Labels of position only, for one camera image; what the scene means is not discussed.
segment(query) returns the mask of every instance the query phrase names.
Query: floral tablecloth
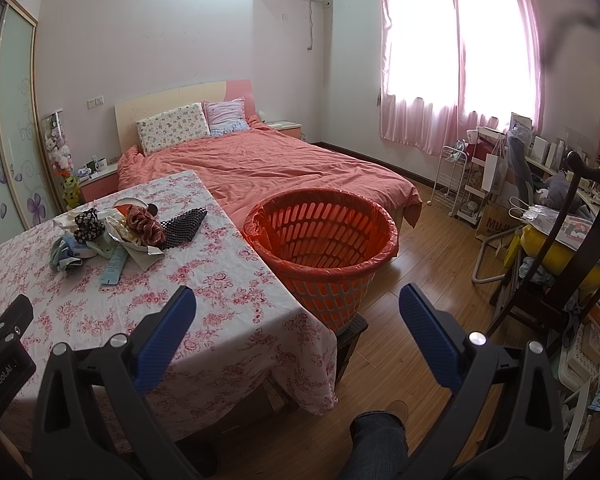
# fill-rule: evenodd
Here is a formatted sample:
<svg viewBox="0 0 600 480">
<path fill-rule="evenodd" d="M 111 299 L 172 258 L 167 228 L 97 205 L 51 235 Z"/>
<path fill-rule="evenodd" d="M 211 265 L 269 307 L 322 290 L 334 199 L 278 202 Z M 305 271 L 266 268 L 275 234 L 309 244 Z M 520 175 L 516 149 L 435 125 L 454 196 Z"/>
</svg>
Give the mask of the floral tablecloth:
<svg viewBox="0 0 600 480">
<path fill-rule="evenodd" d="M 102 210 L 131 196 L 155 203 L 161 221 L 199 206 L 208 215 L 192 242 L 165 251 L 148 272 L 129 258 L 117 286 L 100 286 L 107 263 L 100 256 L 68 273 L 51 271 L 50 247 L 62 232 L 52 221 L 0 245 L 0 314 L 18 294 L 30 299 L 34 320 L 22 343 L 37 366 L 0 420 L 4 433 L 19 448 L 30 448 L 34 406 L 53 345 L 103 345 L 160 310 L 180 285 L 196 295 L 196 319 L 160 387 L 147 394 L 171 438 L 215 423 L 270 372 L 304 409 L 330 410 L 337 402 L 333 332 L 270 272 L 196 174 L 167 176 L 90 206 Z M 103 404 L 103 412 L 116 444 L 125 449 L 110 406 Z"/>
</svg>

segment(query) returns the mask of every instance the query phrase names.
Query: jeans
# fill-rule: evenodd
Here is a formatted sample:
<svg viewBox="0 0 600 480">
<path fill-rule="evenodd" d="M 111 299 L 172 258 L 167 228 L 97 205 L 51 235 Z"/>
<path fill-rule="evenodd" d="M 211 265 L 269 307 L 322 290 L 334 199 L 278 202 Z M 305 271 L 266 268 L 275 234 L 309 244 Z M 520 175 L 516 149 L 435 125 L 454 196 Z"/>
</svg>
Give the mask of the jeans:
<svg viewBox="0 0 600 480">
<path fill-rule="evenodd" d="M 337 480 L 395 480 L 406 468 L 404 426 L 393 413 L 362 413 L 349 431 L 353 450 Z"/>
</svg>

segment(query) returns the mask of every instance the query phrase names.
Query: blue gripper pad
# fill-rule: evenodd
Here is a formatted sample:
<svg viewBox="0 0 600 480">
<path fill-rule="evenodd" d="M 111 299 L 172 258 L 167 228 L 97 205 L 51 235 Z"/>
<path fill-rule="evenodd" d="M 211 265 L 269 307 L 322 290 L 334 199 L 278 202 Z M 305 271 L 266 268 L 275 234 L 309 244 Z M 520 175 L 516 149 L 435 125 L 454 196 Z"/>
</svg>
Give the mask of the blue gripper pad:
<svg viewBox="0 0 600 480">
<path fill-rule="evenodd" d="M 461 355 L 434 315 L 434 307 L 413 284 L 400 291 L 400 315 L 436 381 L 454 394 L 462 385 Z"/>
<path fill-rule="evenodd" d="M 190 288 L 181 286 L 159 314 L 150 316 L 161 316 L 161 319 L 136 356 L 134 386 L 141 395 L 160 384 L 196 317 L 196 297 Z"/>
</svg>

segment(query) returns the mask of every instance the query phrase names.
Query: plush toy display case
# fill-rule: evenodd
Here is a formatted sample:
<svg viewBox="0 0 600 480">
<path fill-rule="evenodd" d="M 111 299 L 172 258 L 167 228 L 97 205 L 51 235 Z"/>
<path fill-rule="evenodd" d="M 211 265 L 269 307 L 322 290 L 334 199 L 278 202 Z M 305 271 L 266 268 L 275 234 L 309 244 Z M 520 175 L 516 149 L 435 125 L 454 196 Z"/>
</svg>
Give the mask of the plush toy display case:
<svg viewBox="0 0 600 480">
<path fill-rule="evenodd" d="M 80 205 L 78 178 L 75 176 L 71 150 L 64 138 L 62 109 L 56 110 L 40 119 L 42 143 L 46 152 L 46 163 L 52 175 L 53 186 L 62 197 L 66 210 Z"/>
</svg>

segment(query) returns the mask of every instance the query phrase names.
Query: shoe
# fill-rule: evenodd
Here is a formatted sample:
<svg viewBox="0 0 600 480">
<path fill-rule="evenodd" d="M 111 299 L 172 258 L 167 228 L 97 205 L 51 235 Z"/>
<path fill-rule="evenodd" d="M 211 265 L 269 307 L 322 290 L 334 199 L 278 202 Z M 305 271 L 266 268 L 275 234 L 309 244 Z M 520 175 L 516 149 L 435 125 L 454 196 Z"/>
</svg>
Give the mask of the shoe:
<svg viewBox="0 0 600 480">
<path fill-rule="evenodd" d="M 387 406 L 386 410 L 398 417 L 403 426 L 407 425 L 407 419 L 409 418 L 409 407 L 405 402 L 402 400 L 394 400 L 394 402 Z"/>
</svg>

